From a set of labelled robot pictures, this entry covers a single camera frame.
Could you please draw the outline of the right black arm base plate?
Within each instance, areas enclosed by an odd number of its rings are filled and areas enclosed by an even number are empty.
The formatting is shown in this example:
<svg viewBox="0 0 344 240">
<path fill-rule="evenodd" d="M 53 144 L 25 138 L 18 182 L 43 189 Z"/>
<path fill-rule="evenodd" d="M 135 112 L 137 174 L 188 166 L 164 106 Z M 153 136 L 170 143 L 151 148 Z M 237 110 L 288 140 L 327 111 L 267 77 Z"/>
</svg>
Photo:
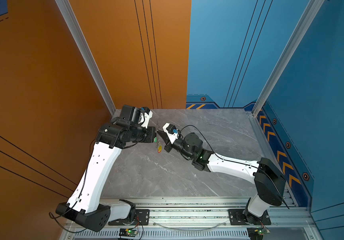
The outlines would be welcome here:
<svg viewBox="0 0 344 240">
<path fill-rule="evenodd" d="M 268 211 L 264 211 L 261 217 L 257 217 L 247 212 L 247 210 L 242 210 L 242 209 L 229 209 L 228 214 L 229 214 L 229 220 L 232 226 L 237 226 L 237 225 L 269 226 L 271 225 L 271 220 L 270 220 Z"/>
</svg>

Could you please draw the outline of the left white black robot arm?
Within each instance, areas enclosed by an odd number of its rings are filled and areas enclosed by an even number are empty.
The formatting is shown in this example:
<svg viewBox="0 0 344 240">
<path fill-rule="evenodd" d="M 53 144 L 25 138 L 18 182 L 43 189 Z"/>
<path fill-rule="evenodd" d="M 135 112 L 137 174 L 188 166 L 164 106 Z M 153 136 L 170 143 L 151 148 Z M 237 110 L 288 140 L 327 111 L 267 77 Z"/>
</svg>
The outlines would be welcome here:
<svg viewBox="0 0 344 240">
<path fill-rule="evenodd" d="M 153 143 L 156 128 L 149 126 L 153 112 L 148 107 L 136 108 L 124 105 L 118 117 L 103 124 L 94 140 L 93 151 L 87 168 L 67 202 L 58 204 L 56 220 L 66 218 L 85 229 L 99 232 L 109 222 L 122 221 L 131 224 L 136 217 L 136 205 L 119 199 L 100 203 L 101 194 L 109 173 L 128 143 Z"/>
</svg>

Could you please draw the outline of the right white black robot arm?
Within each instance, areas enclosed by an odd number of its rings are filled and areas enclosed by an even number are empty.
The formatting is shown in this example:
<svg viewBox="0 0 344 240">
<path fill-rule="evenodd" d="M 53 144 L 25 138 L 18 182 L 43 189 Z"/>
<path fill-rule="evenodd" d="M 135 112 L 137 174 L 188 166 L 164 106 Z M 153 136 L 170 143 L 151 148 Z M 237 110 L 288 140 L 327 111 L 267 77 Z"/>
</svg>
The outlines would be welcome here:
<svg viewBox="0 0 344 240">
<path fill-rule="evenodd" d="M 203 141 L 195 133 L 184 138 L 176 129 L 158 131 L 165 142 L 165 150 L 176 150 L 199 171 L 222 173 L 246 180 L 256 186 L 257 194 L 250 198 L 245 209 L 233 217 L 243 225 L 270 224 L 267 210 L 284 203 L 285 177 L 267 158 L 259 161 L 239 160 L 221 156 L 203 148 Z"/>
</svg>

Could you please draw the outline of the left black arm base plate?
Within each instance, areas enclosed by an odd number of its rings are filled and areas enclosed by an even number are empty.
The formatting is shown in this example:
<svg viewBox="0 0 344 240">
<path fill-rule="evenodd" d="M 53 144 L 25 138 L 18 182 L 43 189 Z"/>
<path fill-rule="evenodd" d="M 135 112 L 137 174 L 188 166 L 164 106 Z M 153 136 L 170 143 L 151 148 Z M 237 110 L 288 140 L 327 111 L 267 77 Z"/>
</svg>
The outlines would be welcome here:
<svg viewBox="0 0 344 240">
<path fill-rule="evenodd" d="M 147 226 L 149 224 L 150 210 L 148 209 L 136 209 L 135 218 L 131 221 L 119 219 L 108 222 L 109 226 L 136 226 L 137 224 L 142 224 Z"/>
</svg>

